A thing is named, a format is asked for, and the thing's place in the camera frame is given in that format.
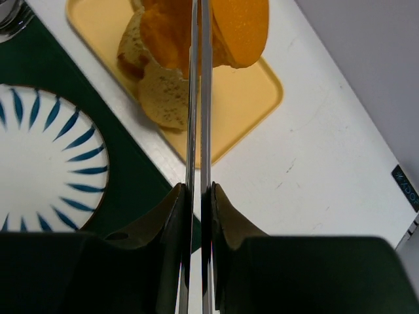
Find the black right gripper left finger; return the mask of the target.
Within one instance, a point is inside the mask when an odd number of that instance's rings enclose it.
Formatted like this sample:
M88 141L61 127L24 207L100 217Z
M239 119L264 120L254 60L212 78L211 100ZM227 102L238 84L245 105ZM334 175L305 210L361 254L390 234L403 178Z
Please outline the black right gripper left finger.
M186 187L100 238L87 232L1 234L2 313L174 313Z

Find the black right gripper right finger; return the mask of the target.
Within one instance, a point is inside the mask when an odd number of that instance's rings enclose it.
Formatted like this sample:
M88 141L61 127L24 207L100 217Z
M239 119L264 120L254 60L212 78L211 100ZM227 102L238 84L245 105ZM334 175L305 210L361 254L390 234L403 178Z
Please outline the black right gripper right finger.
M390 244L371 236L278 236L211 188L215 307L221 313L417 313Z

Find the metal tongs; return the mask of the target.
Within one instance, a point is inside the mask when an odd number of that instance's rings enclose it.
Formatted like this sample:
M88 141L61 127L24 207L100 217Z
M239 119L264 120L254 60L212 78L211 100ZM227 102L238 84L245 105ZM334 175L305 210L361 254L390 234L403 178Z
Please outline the metal tongs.
M202 312L214 313L211 243L211 106L213 78L211 1L193 1L189 48L186 185L193 211L196 142L200 142Z

